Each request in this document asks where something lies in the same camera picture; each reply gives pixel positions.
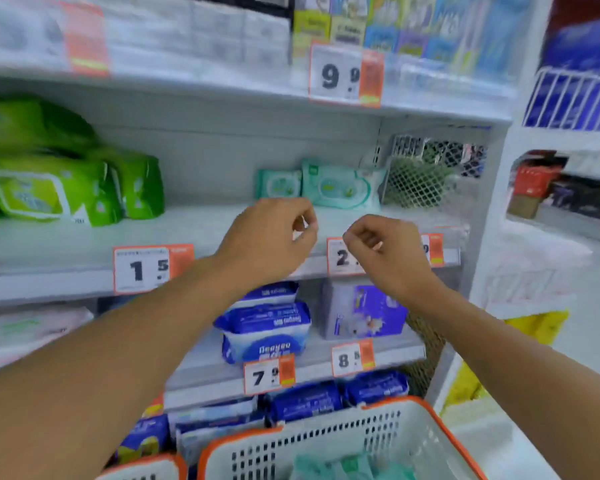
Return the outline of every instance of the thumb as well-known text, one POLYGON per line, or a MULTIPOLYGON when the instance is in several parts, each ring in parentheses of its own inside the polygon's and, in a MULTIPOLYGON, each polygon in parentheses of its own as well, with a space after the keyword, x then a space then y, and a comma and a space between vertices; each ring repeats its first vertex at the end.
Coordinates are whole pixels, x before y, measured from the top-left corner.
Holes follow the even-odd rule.
POLYGON ((303 258, 309 256, 309 253, 318 241, 318 224, 313 222, 304 229, 303 233, 294 241, 293 249, 303 258))
POLYGON ((374 260, 377 258, 377 253, 352 232, 345 232, 342 238, 347 245, 347 249, 355 256, 365 271, 370 271, 374 260))

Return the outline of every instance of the forearm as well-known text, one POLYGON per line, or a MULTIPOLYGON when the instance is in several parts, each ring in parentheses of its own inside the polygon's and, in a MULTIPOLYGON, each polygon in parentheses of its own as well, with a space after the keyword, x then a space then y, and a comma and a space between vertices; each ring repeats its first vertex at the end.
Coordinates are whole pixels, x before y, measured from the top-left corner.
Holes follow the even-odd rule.
POLYGON ((217 258, 196 261, 1 369, 0 478, 95 478, 196 339, 248 291, 238 274, 217 258))
POLYGON ((600 375, 441 283, 421 313, 564 480, 600 478, 600 375))

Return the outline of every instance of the red box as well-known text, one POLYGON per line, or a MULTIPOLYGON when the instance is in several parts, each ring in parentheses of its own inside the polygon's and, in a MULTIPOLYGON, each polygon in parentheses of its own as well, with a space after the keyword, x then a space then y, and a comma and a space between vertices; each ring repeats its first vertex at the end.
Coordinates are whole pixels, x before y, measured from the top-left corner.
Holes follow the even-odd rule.
POLYGON ((561 171, 562 167, 560 165, 533 166, 522 164, 516 174, 513 195, 544 198, 549 190, 549 185, 558 178, 561 171))

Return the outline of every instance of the person's left hand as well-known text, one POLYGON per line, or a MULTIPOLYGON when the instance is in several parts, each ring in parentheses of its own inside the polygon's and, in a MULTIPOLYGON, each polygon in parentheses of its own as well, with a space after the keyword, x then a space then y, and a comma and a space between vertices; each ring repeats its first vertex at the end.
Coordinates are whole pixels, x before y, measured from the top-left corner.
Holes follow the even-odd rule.
POLYGON ((236 217, 216 257, 235 267, 254 289, 286 279, 304 263, 317 239, 318 221, 309 200, 260 199, 236 217), (296 240, 294 231, 302 232, 296 240))

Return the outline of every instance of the hand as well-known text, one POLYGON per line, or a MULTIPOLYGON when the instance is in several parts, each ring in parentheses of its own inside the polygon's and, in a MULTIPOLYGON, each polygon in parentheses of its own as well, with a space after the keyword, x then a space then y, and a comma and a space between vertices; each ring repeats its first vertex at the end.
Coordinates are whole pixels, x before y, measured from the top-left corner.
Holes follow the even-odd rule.
POLYGON ((407 308, 420 308, 444 284, 431 270, 412 222, 366 215, 344 233, 347 248, 371 281, 407 308))
POLYGON ((236 217, 216 256, 235 267, 252 290, 286 279, 304 263, 317 239, 318 221, 309 200, 260 199, 236 217), (295 241, 294 231, 302 232, 295 241))

